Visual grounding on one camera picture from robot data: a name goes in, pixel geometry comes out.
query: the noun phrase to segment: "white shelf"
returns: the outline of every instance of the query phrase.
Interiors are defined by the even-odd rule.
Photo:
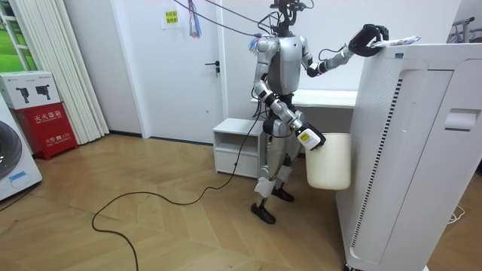
[[[216,128],[213,129],[213,131],[236,135],[245,135],[249,132],[254,123],[254,120],[240,120],[228,118],[221,124],[217,125]],[[249,133],[249,135],[259,136],[261,133],[263,133],[263,122],[258,121],[253,130]]]
[[[358,91],[351,90],[297,90],[292,103],[307,108],[354,108]]]
[[[266,163],[266,135],[263,121],[226,119],[213,129],[216,172],[232,173],[238,160],[235,175],[258,178],[260,168]]]

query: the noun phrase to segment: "wooden floor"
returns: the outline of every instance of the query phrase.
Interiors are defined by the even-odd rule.
[[[214,173],[210,147],[120,135],[39,160],[38,166],[42,184],[0,213],[2,271],[135,270],[125,241],[91,229],[93,213],[137,190],[190,201],[228,177]],[[267,206],[278,218],[274,226],[249,211],[257,199],[255,180],[238,177],[194,206],[146,195],[119,199],[96,225],[132,240],[141,271],[340,271],[344,256],[334,193],[311,189],[305,180],[300,160],[287,186],[297,200],[272,198]],[[482,270],[479,177],[461,205],[467,214],[447,228],[431,271]]]

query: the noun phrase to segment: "paper sign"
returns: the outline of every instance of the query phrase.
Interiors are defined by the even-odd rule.
[[[178,11],[173,6],[165,6],[163,12],[163,29],[175,29],[179,27]]]

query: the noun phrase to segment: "black handle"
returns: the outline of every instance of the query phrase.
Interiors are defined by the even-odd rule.
[[[206,63],[206,64],[204,64],[204,65],[216,65],[216,67],[219,67],[220,64],[221,64],[221,63],[220,63],[219,61],[216,61],[216,62],[214,62],[214,63]]]

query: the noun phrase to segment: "red box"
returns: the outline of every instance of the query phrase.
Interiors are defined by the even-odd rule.
[[[78,147],[61,102],[14,112],[35,157],[50,160],[55,154]]]

